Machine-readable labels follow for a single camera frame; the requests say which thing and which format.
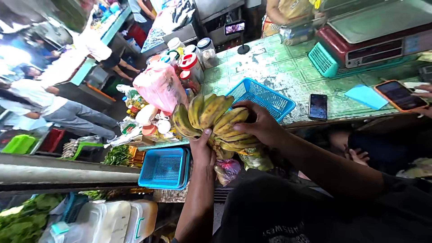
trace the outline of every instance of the green vegetable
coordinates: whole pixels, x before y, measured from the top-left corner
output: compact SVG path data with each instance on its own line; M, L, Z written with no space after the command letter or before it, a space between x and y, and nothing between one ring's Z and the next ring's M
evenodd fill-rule
M65 198L62 194L40 194L23 203L22 210L17 213L11 208L0 216L1 243L34 243L42 235L47 224L49 212L57 207Z
M132 155L129 152L129 145L116 146L108 152L105 160L101 162L106 165L127 166Z

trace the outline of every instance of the smartphone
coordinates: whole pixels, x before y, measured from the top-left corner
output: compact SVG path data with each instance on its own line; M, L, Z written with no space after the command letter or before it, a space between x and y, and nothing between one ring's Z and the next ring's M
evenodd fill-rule
M413 92L397 80L386 81L376 85L374 89L402 112L424 108L429 105L424 99L412 96Z
M233 35L245 30L245 21L239 20L224 26L225 35Z
M309 99L309 118L327 120L327 95L311 94Z

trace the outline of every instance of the black t-shirt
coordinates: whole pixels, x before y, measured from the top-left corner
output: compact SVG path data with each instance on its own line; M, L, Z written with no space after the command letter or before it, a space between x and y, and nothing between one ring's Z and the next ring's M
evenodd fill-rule
M270 175L242 183L228 196L213 242L432 242L432 184L384 181L372 202L334 199Z

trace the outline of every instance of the phone stand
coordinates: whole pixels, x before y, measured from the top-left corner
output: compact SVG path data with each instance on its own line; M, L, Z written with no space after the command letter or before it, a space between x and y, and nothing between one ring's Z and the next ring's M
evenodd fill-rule
M241 39L241 47L237 49L237 53L240 55L246 54L251 48L248 45L245 45L245 42L243 40L243 32L240 33L240 39Z

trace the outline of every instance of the bunch of bananas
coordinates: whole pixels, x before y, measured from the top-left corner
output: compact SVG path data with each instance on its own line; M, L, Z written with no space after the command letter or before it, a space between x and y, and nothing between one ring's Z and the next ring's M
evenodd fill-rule
M244 107L225 113L233 102L233 96L198 94L190 102L189 109L177 104L172 115L174 126L184 137L199 137L204 129L211 128L213 133L208 144L218 159L229 159L234 152L260 144L255 136L233 129L234 124L245 122L249 116Z

